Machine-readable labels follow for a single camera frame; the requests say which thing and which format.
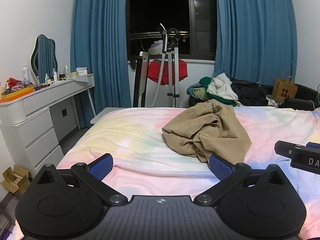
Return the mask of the white dressing table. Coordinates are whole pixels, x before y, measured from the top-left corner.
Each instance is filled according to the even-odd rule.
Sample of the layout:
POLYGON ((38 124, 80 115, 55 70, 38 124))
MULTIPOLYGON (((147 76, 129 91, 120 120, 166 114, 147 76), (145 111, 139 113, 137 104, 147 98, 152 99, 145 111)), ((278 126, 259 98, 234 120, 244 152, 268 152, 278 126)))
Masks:
POLYGON ((57 165, 63 158, 50 107, 95 86, 93 74, 60 81, 9 102, 1 103, 1 133, 18 166, 32 177, 45 162, 57 165))

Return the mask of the white spray bottle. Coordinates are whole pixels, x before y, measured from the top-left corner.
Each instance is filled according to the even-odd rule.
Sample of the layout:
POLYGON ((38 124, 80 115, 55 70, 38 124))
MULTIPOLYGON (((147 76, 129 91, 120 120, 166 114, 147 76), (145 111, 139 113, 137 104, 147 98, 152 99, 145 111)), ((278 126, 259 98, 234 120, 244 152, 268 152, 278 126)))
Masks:
POLYGON ((27 65, 24 65, 22 68, 22 74, 23 74, 23 83, 29 83, 30 82, 30 77, 29 77, 29 68, 27 65))

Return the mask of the left blue curtain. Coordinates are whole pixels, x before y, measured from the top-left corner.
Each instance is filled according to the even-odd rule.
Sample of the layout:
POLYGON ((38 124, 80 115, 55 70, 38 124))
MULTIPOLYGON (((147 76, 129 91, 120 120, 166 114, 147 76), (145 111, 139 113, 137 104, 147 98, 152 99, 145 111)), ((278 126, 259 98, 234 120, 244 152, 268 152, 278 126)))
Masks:
POLYGON ((131 107, 126 48, 126 0, 75 0, 71 70, 85 67, 95 87, 75 96, 80 127, 106 107, 131 107))

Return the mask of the white garment on pile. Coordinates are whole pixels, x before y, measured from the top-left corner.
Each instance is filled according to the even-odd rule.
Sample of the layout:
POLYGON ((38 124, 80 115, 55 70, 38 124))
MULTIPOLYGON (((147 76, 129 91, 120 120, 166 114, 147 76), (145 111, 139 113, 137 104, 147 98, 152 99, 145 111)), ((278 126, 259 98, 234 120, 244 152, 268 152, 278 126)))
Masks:
POLYGON ((213 77, 206 92, 218 96, 222 99, 234 101, 236 105, 241 105, 237 94, 231 88, 232 82, 225 73, 213 77))

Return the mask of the wavy black-framed mirror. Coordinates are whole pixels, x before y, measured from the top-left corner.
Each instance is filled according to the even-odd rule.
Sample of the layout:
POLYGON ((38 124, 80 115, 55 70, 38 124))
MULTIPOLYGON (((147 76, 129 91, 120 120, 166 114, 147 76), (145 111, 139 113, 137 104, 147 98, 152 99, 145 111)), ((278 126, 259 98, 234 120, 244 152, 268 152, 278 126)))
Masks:
POLYGON ((35 48, 31 55, 31 70, 38 83, 45 83, 46 74, 52 77, 58 71, 55 41, 44 34, 40 34, 35 43, 35 48))

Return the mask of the green garment on pile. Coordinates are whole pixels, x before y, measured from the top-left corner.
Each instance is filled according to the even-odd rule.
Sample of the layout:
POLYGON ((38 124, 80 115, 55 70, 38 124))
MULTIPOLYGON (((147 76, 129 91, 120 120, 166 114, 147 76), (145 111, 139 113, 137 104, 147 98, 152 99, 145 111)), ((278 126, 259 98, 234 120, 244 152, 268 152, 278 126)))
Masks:
POLYGON ((220 103, 223 103, 225 105, 231 105, 233 107, 236 106, 236 103, 235 101, 232 101, 232 100, 227 100, 227 99, 223 99, 223 98, 220 98, 218 97, 217 95, 215 94, 210 94, 209 92, 207 92, 207 88, 208 86, 210 85, 211 83, 211 78, 210 77, 203 77, 200 79, 199 83, 201 84, 201 86, 205 89, 205 92, 206 92, 206 96, 208 99, 215 99, 217 101, 219 101, 220 103))

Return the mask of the garment steamer stand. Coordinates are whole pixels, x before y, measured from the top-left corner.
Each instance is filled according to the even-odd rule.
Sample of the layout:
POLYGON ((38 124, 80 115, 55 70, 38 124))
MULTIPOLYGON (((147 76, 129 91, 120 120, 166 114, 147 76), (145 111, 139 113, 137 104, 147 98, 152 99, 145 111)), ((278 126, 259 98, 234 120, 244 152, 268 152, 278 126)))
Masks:
POLYGON ((161 64, 158 75, 157 87, 155 91, 155 96, 153 98, 151 108, 155 106, 159 88, 161 85, 161 80, 164 73, 165 59, 168 60, 168 102, 169 107, 178 107, 180 101, 180 67, 179 67, 179 51, 178 51, 178 42, 180 40, 181 34, 180 31, 176 28, 165 29, 163 24, 160 24, 160 33, 163 39, 162 44, 162 55, 161 55, 161 64))

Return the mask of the blue curtain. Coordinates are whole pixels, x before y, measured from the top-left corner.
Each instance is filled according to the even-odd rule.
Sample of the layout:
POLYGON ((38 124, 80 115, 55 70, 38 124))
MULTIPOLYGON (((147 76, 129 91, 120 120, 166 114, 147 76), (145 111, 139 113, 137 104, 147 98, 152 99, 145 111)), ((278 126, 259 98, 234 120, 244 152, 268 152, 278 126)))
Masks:
POLYGON ((292 0, 217 0, 214 76, 274 85, 293 80, 296 68, 292 0))
POLYGON ((80 127, 106 107, 131 107, 126 48, 126 0, 75 0, 71 70, 85 67, 95 87, 75 96, 80 127))

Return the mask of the pastel tie-dye bed sheet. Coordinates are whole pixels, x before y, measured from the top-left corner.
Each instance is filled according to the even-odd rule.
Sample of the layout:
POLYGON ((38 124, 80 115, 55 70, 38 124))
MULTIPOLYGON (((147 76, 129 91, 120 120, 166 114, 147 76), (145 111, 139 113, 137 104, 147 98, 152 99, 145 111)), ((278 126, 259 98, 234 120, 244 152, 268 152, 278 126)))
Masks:
POLYGON ((319 239, 319 110, 109 113, 15 216, 23 239, 319 239))

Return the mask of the white tissue box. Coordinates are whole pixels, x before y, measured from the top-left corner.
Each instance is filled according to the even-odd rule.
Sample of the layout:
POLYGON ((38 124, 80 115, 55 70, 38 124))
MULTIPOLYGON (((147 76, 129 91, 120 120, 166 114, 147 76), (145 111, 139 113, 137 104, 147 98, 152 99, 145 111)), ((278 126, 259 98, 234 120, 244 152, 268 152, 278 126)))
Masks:
POLYGON ((88 70, 86 67, 77 67, 76 72, 77 72, 78 76, 83 76, 83 75, 88 74, 88 70))

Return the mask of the right blue curtain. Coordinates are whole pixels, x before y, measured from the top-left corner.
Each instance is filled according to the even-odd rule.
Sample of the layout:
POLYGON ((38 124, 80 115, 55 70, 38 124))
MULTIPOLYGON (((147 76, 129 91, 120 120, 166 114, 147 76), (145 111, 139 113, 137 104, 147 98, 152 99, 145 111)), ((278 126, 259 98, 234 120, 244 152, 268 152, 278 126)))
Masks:
POLYGON ((217 0, 214 76, 274 85, 293 80, 296 68, 292 0, 217 0))

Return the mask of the black sofa chair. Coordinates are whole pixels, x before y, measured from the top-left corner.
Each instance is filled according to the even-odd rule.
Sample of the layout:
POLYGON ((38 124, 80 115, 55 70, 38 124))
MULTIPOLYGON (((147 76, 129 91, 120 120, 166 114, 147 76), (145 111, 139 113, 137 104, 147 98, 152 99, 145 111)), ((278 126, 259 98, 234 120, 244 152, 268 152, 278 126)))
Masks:
POLYGON ((294 98, 287 98, 283 103, 275 102, 271 95, 267 95, 268 106, 276 108, 291 108, 294 110, 313 111, 319 108, 319 91, 304 85, 295 84, 298 87, 294 98))

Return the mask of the tan printed t-shirt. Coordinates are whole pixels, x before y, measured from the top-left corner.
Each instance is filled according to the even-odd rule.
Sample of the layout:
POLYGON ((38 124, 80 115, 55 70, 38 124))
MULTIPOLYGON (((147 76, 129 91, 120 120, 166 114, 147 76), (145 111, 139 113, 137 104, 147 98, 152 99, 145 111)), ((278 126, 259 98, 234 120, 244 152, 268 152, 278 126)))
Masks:
POLYGON ((232 164, 243 163, 252 143, 234 108, 216 100, 184 110, 162 128, 162 133, 170 149, 203 163, 212 154, 232 164))

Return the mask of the red garment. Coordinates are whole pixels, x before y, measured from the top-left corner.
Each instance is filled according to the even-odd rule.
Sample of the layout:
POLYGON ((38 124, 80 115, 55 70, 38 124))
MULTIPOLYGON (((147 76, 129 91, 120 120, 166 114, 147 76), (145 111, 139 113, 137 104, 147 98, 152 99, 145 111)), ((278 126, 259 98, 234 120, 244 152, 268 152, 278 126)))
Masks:
MULTIPOLYGON (((160 59, 154 59, 148 66, 148 78, 155 83, 158 82, 160 67, 161 67, 160 59)), ((179 60, 179 81, 182 81, 186 77, 188 77, 187 63, 182 60, 179 60)), ((163 75, 161 79, 161 86, 168 85, 168 84, 169 84, 169 69, 168 69, 168 62, 165 61, 163 75)))

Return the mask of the black clothes pile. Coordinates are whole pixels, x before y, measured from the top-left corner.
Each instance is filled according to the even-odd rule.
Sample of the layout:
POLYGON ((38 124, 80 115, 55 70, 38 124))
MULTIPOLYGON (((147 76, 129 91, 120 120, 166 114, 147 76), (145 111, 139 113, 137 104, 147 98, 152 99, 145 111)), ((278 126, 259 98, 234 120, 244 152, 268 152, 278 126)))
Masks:
POLYGON ((231 79, 231 88, 244 106, 268 106, 267 95, 271 95, 273 86, 259 82, 231 79))

